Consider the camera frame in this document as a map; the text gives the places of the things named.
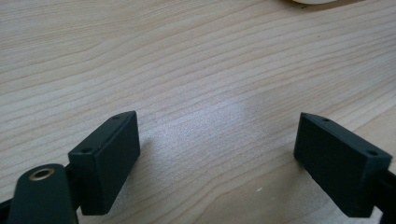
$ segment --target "screw hole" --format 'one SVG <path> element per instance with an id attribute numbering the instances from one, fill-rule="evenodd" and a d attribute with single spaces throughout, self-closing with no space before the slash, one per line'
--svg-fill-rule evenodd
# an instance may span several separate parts
<path id="1" fill-rule="evenodd" d="M 53 173 L 55 173 L 54 169 L 44 168 L 44 169 L 41 169 L 41 170 L 38 170 L 38 171 L 32 173 L 29 176 L 29 179 L 33 180 L 33 181 L 43 180 L 43 179 L 46 179 L 46 178 L 50 177 L 51 175 L 53 175 Z"/>
<path id="2" fill-rule="evenodd" d="M 83 149 L 81 150 L 81 152 L 82 152 L 82 153 L 90 153 L 90 152 L 92 152 L 92 148 L 90 148 L 90 147 L 85 147 L 85 148 L 83 148 Z"/>
<path id="3" fill-rule="evenodd" d="M 372 151 L 372 150 L 369 150 L 369 151 L 367 151 L 370 155 L 372 155 L 372 156 L 378 156 L 378 153 L 376 153 L 376 151 Z"/>

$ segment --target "light wood tabletop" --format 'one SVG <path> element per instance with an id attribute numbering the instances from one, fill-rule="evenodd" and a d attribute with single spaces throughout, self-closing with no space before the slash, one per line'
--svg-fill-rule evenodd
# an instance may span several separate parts
<path id="1" fill-rule="evenodd" d="M 292 151 L 308 112 L 396 155 L 394 0 L 4 0 L 0 74 L 0 202 L 135 110 L 142 154 L 111 211 L 80 223 L 381 216 L 348 218 Z"/>

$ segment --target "table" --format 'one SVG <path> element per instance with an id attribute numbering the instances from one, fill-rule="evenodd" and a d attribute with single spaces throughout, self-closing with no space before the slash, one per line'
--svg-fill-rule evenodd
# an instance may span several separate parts
<path id="1" fill-rule="evenodd" d="M 135 110 L 142 155 L 110 213 L 80 223 L 377 223 L 346 217 L 292 151 L 309 112 L 395 156 L 395 71 L 394 0 L 2 1 L 0 201 Z"/>

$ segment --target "wood grain surface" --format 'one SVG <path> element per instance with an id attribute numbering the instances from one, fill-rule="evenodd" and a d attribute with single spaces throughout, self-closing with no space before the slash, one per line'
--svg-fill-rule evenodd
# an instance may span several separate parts
<path id="1" fill-rule="evenodd" d="M 377 223 L 292 156 L 301 112 L 396 155 L 396 1 L 0 1 L 0 201 L 110 116 L 142 155 L 80 223 Z"/>

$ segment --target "white object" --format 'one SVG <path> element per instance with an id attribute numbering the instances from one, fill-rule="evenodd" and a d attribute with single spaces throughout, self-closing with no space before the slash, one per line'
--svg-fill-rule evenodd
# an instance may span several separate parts
<path id="1" fill-rule="evenodd" d="M 293 0 L 294 2 L 315 5 L 315 4 L 323 4 L 323 3 L 330 3 L 335 2 L 336 0 Z"/>

